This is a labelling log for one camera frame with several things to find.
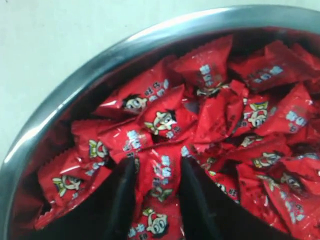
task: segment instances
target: candy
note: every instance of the candy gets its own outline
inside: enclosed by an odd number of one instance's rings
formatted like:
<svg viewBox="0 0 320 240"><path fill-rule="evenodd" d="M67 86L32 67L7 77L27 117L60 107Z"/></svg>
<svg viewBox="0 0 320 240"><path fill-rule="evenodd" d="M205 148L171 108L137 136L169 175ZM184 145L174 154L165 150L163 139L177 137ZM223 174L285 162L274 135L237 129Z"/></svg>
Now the candy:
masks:
<svg viewBox="0 0 320 240"><path fill-rule="evenodd" d="M175 198L181 177L182 143L162 143L137 154L140 171L136 184L136 208L150 195L161 203Z"/></svg>
<svg viewBox="0 0 320 240"><path fill-rule="evenodd" d="M295 134L303 128L313 111L312 100L303 84L297 84L290 93L273 107L266 121L254 132L260 136L272 133Z"/></svg>
<svg viewBox="0 0 320 240"><path fill-rule="evenodd" d="M153 145L151 134L134 119L120 122L106 130L100 129L98 139L116 163L126 157L134 157L137 151Z"/></svg>
<svg viewBox="0 0 320 240"><path fill-rule="evenodd" d="M182 104L184 86L173 88L162 99L154 101L137 122L154 135L173 139L197 121L197 115Z"/></svg>
<svg viewBox="0 0 320 240"><path fill-rule="evenodd" d="M243 99L243 118L237 123L233 137L260 127L267 119L268 112L272 108L269 95L250 95Z"/></svg>
<svg viewBox="0 0 320 240"><path fill-rule="evenodd" d="M320 70L320 58L307 52L301 45L295 43L291 49L301 57L305 62L310 64L314 69ZM310 94L320 93L320 77L315 77L312 79L307 79L304 85Z"/></svg>
<svg viewBox="0 0 320 240"><path fill-rule="evenodd" d="M227 153L225 157L265 170L282 157L290 155L291 150L286 145L286 138L275 134L266 137L247 136L238 148Z"/></svg>
<svg viewBox="0 0 320 240"><path fill-rule="evenodd" d="M268 225L287 233L283 220L264 189L264 181L270 188L275 188L278 184L265 173L254 171L246 164L240 164L236 169L241 206Z"/></svg>
<svg viewBox="0 0 320 240"><path fill-rule="evenodd" d="M94 113L110 118L114 118L114 112L134 115L140 113L151 102L181 83L180 77L168 67L175 59L173 55L166 56L150 69L128 81L98 106Z"/></svg>
<svg viewBox="0 0 320 240"><path fill-rule="evenodd" d="M280 40L266 45L263 52L259 50L241 62L231 62L229 66L255 93L320 76L319 71L300 59Z"/></svg>
<svg viewBox="0 0 320 240"><path fill-rule="evenodd" d="M232 41L232 35L213 40L176 60L172 68L191 85L215 88L227 79Z"/></svg>
<svg viewBox="0 0 320 240"><path fill-rule="evenodd" d="M270 186L268 182L264 182L264 187L293 237L303 240L320 238L319 196L298 197L282 186Z"/></svg>
<svg viewBox="0 0 320 240"><path fill-rule="evenodd" d="M212 181L214 181L223 193L237 204L240 203L238 182L235 178L214 171L206 171L205 173L212 179Z"/></svg>
<svg viewBox="0 0 320 240"><path fill-rule="evenodd" d="M243 98L247 96L245 85L233 80L216 97L207 98L200 108L194 143L215 143L230 136L242 116Z"/></svg>
<svg viewBox="0 0 320 240"><path fill-rule="evenodd" d="M111 170L104 166L99 166L93 172L82 169L81 159L73 148L54 158L37 174L51 210L39 217L35 227L43 228L74 209L88 198L110 173Z"/></svg>
<svg viewBox="0 0 320 240"><path fill-rule="evenodd" d="M170 204L162 205L148 198L128 232L129 240L181 240L184 239L179 201L175 198Z"/></svg>

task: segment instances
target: metal bowl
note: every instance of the metal bowl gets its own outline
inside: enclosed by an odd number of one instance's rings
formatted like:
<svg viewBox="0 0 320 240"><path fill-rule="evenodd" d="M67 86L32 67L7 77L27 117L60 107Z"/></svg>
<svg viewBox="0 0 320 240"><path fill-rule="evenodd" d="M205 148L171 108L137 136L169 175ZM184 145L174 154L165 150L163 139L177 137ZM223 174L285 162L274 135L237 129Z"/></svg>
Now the metal bowl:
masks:
<svg viewBox="0 0 320 240"><path fill-rule="evenodd" d="M169 53L183 55L222 34L234 34L231 54L247 54L281 39L319 55L320 13L277 5L249 5L195 12L147 28L84 64L59 85L24 125L0 163L0 239L18 231L24 192L37 194L35 172L72 146L70 122L85 119L117 86Z"/></svg>

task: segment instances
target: wrapped candy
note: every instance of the wrapped candy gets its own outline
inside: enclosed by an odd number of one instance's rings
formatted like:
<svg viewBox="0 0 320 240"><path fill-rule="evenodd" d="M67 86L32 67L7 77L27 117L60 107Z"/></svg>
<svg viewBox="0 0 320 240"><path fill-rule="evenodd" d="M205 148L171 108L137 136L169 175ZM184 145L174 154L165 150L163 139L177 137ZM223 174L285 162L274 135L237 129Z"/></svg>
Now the wrapped candy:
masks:
<svg viewBox="0 0 320 240"><path fill-rule="evenodd" d="M232 42L232 35L213 40L176 60L172 68L191 85L215 88L227 79L227 58Z"/></svg>
<svg viewBox="0 0 320 240"><path fill-rule="evenodd" d="M260 136L272 133L295 134L307 124L314 110L312 103L305 86L299 83L270 110L266 121L254 132Z"/></svg>
<svg viewBox="0 0 320 240"><path fill-rule="evenodd" d="M37 219L35 228L43 228L81 204L110 173L111 170L102 165L93 172L82 168L81 159L73 148L44 165L37 175L51 209Z"/></svg>
<svg viewBox="0 0 320 240"><path fill-rule="evenodd" d="M240 203L238 182L235 178L214 171L205 171L205 173L211 178L212 181L214 181L214 183L221 189L223 193L225 193L237 204Z"/></svg>
<svg viewBox="0 0 320 240"><path fill-rule="evenodd" d="M243 98L247 96L245 85L233 80L216 97L207 98L200 108L194 143L210 144L230 136L242 116Z"/></svg>
<svg viewBox="0 0 320 240"><path fill-rule="evenodd" d="M134 157L139 150L154 144L151 134L141 128L134 119L99 130L98 139L116 163L126 157Z"/></svg>
<svg viewBox="0 0 320 240"><path fill-rule="evenodd" d="M138 117L137 122L154 135L173 139L190 128L198 117L182 104L184 86L170 90L154 101Z"/></svg>
<svg viewBox="0 0 320 240"><path fill-rule="evenodd" d="M228 152L225 157L265 170L290 155L286 138L281 134L274 134L266 137L247 136L237 149Z"/></svg>
<svg viewBox="0 0 320 240"><path fill-rule="evenodd" d="M139 219L133 221L128 232L128 240L138 239L184 239L178 198L167 205L160 204L154 198L145 201Z"/></svg>
<svg viewBox="0 0 320 240"><path fill-rule="evenodd" d="M259 50L245 60L231 62L229 66L240 74L255 93L320 76L319 71L299 58L280 40L266 45L263 51Z"/></svg>
<svg viewBox="0 0 320 240"><path fill-rule="evenodd" d="M173 55L166 56L128 81L101 103L94 113L110 118L115 117L114 113L139 114L151 102L181 84L181 78L169 68L169 64L175 59Z"/></svg>
<svg viewBox="0 0 320 240"><path fill-rule="evenodd" d="M238 172L241 206L268 225L287 233L288 230L285 223L264 189L264 182L270 188L274 188L278 184L265 173L254 171L253 168L244 163L238 165L236 169Z"/></svg>

